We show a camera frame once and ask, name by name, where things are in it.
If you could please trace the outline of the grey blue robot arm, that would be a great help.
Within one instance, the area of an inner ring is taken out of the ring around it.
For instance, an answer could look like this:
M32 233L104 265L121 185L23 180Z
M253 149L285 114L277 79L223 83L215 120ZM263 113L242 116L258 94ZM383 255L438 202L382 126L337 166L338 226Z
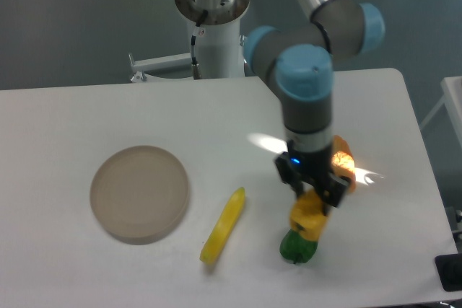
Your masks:
M333 62L380 45L385 24L372 4L354 0L298 0L307 23L291 31L270 26L246 38L236 32L229 43L218 37L239 25L250 0L175 0L188 21L194 79L237 76L250 69L276 95L282 107L287 150L275 159L282 182L297 197L311 185L327 214L352 184L331 167Z

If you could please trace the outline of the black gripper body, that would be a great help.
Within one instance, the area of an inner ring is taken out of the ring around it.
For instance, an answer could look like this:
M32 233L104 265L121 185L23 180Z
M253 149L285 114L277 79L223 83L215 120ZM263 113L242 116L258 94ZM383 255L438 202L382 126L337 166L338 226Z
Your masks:
M288 151L274 159L274 164L284 184L295 191L295 183L303 181L311 185L323 202L337 208L342 202L351 180L334 174L331 165L333 143L314 152L296 150L294 141L288 142Z

